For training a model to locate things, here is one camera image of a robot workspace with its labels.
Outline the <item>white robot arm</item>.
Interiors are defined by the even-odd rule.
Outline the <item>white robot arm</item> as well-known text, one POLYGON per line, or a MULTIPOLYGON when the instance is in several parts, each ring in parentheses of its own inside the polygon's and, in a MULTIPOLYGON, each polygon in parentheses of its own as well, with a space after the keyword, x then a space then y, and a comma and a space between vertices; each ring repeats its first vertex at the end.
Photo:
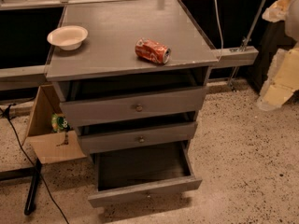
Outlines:
POLYGON ((257 106, 272 111, 281 108, 299 91, 299 0, 277 0, 262 18, 270 22, 285 21, 285 35, 296 42, 290 50, 278 49, 260 91, 257 106))

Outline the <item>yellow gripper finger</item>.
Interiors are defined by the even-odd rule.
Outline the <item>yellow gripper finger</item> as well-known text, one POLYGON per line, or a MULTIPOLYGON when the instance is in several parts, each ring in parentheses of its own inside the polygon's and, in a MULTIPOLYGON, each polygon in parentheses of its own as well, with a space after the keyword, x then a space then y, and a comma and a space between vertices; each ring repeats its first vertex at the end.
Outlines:
POLYGON ((299 49, 278 49, 270 64, 257 106, 263 111, 281 108, 299 90, 299 49))
POLYGON ((262 15, 265 21, 278 22, 286 19, 291 0, 277 0, 262 15))

